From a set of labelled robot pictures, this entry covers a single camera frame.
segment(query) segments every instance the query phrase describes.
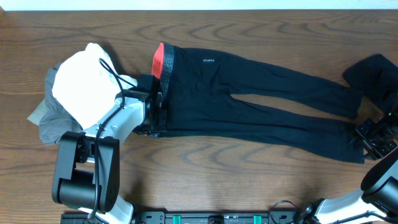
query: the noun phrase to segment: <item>red lining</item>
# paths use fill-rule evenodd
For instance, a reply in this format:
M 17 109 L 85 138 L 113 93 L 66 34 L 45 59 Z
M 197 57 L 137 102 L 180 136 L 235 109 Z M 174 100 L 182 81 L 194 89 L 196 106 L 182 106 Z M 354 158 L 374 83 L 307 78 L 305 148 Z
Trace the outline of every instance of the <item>red lining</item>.
M 160 78 L 163 68 L 164 58 L 164 44 L 160 43 L 154 55 L 154 62 L 152 63 L 152 74 Z

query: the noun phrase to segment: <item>white background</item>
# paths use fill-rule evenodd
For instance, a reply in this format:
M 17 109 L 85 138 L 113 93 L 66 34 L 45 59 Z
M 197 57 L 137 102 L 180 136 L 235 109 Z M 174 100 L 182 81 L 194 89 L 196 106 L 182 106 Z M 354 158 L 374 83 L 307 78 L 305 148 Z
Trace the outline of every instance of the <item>white background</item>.
M 20 10 L 398 9 L 398 0 L 0 0 Z

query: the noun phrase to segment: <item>wooden tabletop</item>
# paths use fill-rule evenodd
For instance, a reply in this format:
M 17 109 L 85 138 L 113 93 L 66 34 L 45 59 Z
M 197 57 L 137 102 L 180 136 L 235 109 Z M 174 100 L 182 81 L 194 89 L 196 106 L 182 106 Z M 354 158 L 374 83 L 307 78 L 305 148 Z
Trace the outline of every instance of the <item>wooden tabletop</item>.
M 160 41 L 223 50 L 346 85 L 342 72 L 367 56 L 382 53 L 398 64 L 398 11 L 6 12 L 0 23 L 0 223 L 58 223 L 70 210 L 51 198 L 57 146 L 44 146 L 39 127 L 26 119 L 44 98 L 47 69 L 96 42 L 118 61 L 120 73 L 149 73 Z M 342 119 L 288 100 L 235 97 Z M 365 101 L 356 122 L 376 113 Z M 279 200 L 303 207 L 358 189 L 374 164 L 237 139 L 131 134 L 121 148 L 120 194 L 170 211 L 267 210 Z

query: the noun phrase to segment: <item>black cloth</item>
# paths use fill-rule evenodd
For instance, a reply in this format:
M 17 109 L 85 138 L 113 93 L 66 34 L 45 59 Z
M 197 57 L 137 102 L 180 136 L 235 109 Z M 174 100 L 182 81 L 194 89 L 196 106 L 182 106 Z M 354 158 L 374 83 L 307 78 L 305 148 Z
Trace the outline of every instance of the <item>black cloth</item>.
M 164 44 L 160 80 L 167 90 L 167 132 L 161 137 L 223 136 L 298 147 L 339 161 L 363 163 L 348 144 L 354 125 L 302 116 L 232 98 L 258 94 L 294 100 L 355 118 L 362 91 L 225 52 Z
M 344 79 L 365 95 L 383 112 L 391 109 L 398 93 L 398 67 L 383 55 L 370 56 L 343 73 Z

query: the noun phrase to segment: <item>table surface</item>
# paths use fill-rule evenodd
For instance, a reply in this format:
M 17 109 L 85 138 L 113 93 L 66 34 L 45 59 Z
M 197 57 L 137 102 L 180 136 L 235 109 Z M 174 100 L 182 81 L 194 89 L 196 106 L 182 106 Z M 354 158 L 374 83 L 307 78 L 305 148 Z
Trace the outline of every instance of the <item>table surface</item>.
M 150 72 L 164 41 L 223 50 L 346 85 L 342 72 L 367 56 L 382 53 L 398 63 L 397 22 L 398 11 L 6 12 L 0 23 L 0 223 L 57 223 L 70 210 L 51 198 L 57 146 L 44 146 L 39 127 L 26 117 L 44 98 L 47 69 L 87 43 L 102 45 L 117 70 L 132 75 Z M 343 119 L 288 100 L 234 97 Z M 377 113 L 364 100 L 353 122 Z M 303 207 L 358 189 L 374 164 L 237 139 L 131 134 L 121 148 L 120 194 L 170 211 L 267 210 L 279 200 Z

